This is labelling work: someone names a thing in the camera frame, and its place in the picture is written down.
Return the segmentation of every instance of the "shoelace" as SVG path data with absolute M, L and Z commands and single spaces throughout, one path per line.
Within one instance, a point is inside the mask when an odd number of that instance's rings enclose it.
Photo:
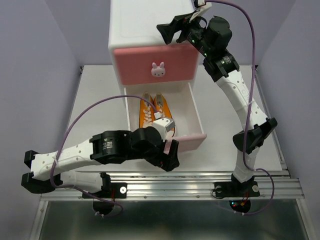
M 160 108 L 160 109 L 159 109 L 159 112 L 161 113 L 161 117 L 164 118 L 164 117 L 166 116 L 166 114 L 164 113 L 164 110 L 162 109 L 162 105 L 159 104 L 158 106 L 159 106 L 159 108 Z
M 143 109 L 144 112 L 144 120 L 143 120 L 143 128 L 152 126 L 152 118 L 151 118 L 151 106 L 148 106 L 147 109 Z

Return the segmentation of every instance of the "tabletop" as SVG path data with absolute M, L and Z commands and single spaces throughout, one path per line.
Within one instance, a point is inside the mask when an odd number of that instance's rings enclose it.
M 243 79 L 250 85 L 250 66 L 240 66 Z M 121 87 L 112 65 L 84 66 L 78 86 L 69 124 L 88 106 L 95 102 L 120 95 Z M 175 172 L 231 172 L 234 170 L 237 149 L 232 137 L 242 130 L 239 118 L 223 91 L 213 82 L 204 67 L 199 65 L 192 89 L 203 130 L 207 138 L 194 151 L 179 153 L 180 166 Z M 255 84 L 253 97 L 264 109 L 263 101 Z M 65 147 L 71 147 L 93 135 L 109 130 L 127 130 L 125 101 L 114 99 L 97 105 L 87 112 L 71 130 Z M 281 171 L 280 147 L 276 136 L 270 135 L 256 158 L 255 167 L 269 171 Z M 82 167 L 81 171 L 94 172 L 161 172 L 143 159 L 125 161 L 122 164 Z

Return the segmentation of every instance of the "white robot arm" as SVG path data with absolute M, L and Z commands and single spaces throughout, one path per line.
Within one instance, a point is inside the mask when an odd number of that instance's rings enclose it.
M 179 166 L 178 145 L 172 141 L 168 154 L 164 153 L 167 132 L 175 127 L 173 119 L 155 113 L 152 126 L 138 128 L 136 131 L 105 131 L 75 146 L 62 150 L 56 162 L 53 177 L 56 185 L 78 187 L 92 194 L 102 190 L 104 179 L 110 177 L 76 172 L 74 169 L 105 164 L 121 164 L 127 160 L 145 159 L 165 171 Z M 57 152 L 39 154 L 35 151 L 25 153 L 24 163 L 30 172 L 22 176 L 22 186 L 32 193 L 43 194 L 54 190 L 50 177 Z
M 219 195 L 219 198 L 242 197 L 244 193 L 249 193 L 251 197 L 258 197 L 259 192 L 252 192 L 252 186 L 257 185 L 252 170 L 259 147 L 278 123 L 274 118 L 269 119 L 254 99 L 249 102 L 250 93 L 243 81 L 240 67 L 227 50 L 232 37 L 229 23 L 218 16 L 207 22 L 201 15 L 211 5 L 206 4 L 204 0 L 195 0 L 194 5 L 197 8 L 195 12 L 175 16 L 170 23 L 158 24 L 156 28 L 166 44 L 170 44 L 174 34 L 181 31 L 176 42 L 188 41 L 204 56 L 205 70 L 225 93 L 241 122 L 243 131 L 233 136 L 233 143 L 237 148 L 237 160 L 231 182 L 216 182 L 215 186 L 220 188 L 216 191 L 216 195 Z M 201 27 L 201 21 L 205 22 L 205 27 Z M 251 113 L 247 137 L 244 139 L 249 105 Z M 246 143 L 245 162 L 244 143 Z

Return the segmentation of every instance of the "drawer handle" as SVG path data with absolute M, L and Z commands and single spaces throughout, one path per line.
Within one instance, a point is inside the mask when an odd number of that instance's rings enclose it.
M 152 76 L 156 78 L 161 78 L 166 74 L 165 63 L 162 61 L 158 66 L 155 62 L 152 63 L 151 69 Z

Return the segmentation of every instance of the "orange sneaker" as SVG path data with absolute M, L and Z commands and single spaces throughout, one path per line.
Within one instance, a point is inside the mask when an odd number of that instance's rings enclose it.
M 171 112 L 170 112 L 170 109 L 169 109 L 169 106 L 167 104 L 167 101 L 165 99 L 165 97 L 160 93 L 158 92 L 156 95 L 155 95 L 155 98 L 153 100 L 153 104 L 156 108 L 156 110 L 158 112 L 161 113 L 162 117 L 168 117 L 168 118 L 171 118 L 172 119 L 172 115 L 171 115 Z M 172 138 L 174 135 L 175 135 L 175 132 L 176 132 L 176 129 L 175 128 L 172 128 L 167 134 L 166 136 L 169 137 L 169 138 Z
M 145 92 L 142 97 L 144 99 L 150 100 L 153 102 L 152 97 L 148 92 Z M 152 122 L 156 120 L 155 110 L 153 107 L 144 100 L 140 100 L 140 115 L 139 115 L 139 128 L 147 128 L 152 126 Z

